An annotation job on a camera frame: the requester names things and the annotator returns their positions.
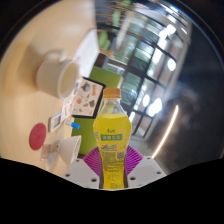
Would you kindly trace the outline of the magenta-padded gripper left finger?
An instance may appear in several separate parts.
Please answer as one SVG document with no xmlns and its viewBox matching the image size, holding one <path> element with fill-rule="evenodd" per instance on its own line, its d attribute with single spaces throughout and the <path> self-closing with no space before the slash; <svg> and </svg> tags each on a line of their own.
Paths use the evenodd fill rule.
<svg viewBox="0 0 224 224">
<path fill-rule="evenodd" d="M 97 147 L 83 158 L 75 159 L 63 174 L 63 178 L 84 188 L 100 186 L 100 152 Z"/>
</svg>

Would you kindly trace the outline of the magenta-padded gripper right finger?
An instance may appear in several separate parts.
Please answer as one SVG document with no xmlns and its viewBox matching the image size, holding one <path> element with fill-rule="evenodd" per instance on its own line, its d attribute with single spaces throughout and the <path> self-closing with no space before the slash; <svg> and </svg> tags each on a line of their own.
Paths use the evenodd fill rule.
<svg viewBox="0 0 224 224">
<path fill-rule="evenodd" d="M 139 188 L 166 176 L 150 156 L 143 156 L 129 146 L 125 156 L 125 175 L 129 189 Z"/>
</svg>

